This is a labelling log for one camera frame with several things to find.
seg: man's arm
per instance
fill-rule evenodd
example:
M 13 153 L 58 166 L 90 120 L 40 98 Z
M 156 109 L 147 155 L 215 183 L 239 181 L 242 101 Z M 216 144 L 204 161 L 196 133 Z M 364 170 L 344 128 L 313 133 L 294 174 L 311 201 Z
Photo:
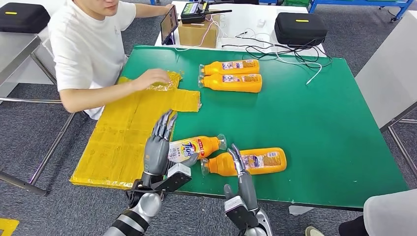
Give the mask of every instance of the man's arm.
M 102 107 L 136 91 L 144 90 L 155 82 L 168 83 L 169 81 L 166 71 L 150 69 L 136 80 L 120 85 L 96 89 L 63 89 L 60 91 L 60 97 L 65 109 L 73 113 Z
M 136 18 L 145 18 L 153 16 L 162 16 L 168 13 L 173 6 L 168 4 L 166 6 L 152 6 L 147 4 L 136 3 Z

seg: gray carpet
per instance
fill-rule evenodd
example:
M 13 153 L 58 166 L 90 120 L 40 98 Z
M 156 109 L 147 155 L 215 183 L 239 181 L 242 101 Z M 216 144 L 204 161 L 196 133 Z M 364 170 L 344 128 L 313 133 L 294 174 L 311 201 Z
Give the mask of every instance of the gray carpet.
M 397 23 L 388 23 L 387 10 L 377 7 L 343 7 L 319 5 L 320 14 L 329 28 L 325 50 L 343 57 L 356 75 Z M 159 18 L 138 19 L 123 32 L 126 53 L 134 44 L 153 45 L 158 35 Z M 58 98 L 54 86 L 18 85 L 10 96 L 24 98 Z M 60 105 L 0 105 L 0 150 L 4 170 L 29 179 L 47 148 L 52 144 L 68 113 Z M 86 146 L 95 121 L 76 116 L 67 134 L 39 179 L 39 186 L 51 190 L 48 197 L 38 197 L 0 181 L 0 218 L 20 220 L 15 236 L 101 235 L 126 207 L 120 190 L 74 186 L 68 179 Z M 395 127 L 410 155 L 417 163 L 417 126 Z M 384 138 L 404 179 L 411 188 L 417 181 L 388 133 Z M 313 225 L 327 236 L 338 235 L 341 222 L 361 215 L 332 209 L 314 209 L 292 216 L 284 205 L 261 204 L 271 219 L 275 235 L 303 235 Z M 223 200 L 168 195 L 159 216 L 147 235 L 237 235 L 237 230 L 223 214 Z

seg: bottle cap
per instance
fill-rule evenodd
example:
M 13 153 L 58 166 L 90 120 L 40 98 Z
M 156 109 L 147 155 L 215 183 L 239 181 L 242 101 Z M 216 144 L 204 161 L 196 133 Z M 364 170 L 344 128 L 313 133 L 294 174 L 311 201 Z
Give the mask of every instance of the bottle cap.
M 219 149 L 226 150 L 227 149 L 227 141 L 224 134 L 217 135 L 217 139 L 219 140 Z
M 201 173 L 203 176 L 206 176 L 208 173 L 210 173 L 209 160 L 207 158 L 201 159 Z
M 200 75 L 203 75 L 203 76 L 206 74 L 206 70 L 204 70 L 204 65 L 203 64 L 200 64 L 199 72 L 200 72 Z
M 204 87 L 204 76 L 202 76 L 202 75 L 200 75 L 200 76 L 198 77 L 198 87 L 199 87 L 199 88 Z

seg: shoe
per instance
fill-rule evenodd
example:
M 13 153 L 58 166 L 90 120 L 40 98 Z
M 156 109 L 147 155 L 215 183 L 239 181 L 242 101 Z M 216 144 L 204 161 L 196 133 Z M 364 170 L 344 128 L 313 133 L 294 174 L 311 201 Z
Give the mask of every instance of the shoe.
M 325 235 L 322 234 L 322 232 L 320 232 L 313 226 L 309 226 L 305 228 L 305 236 L 325 236 Z

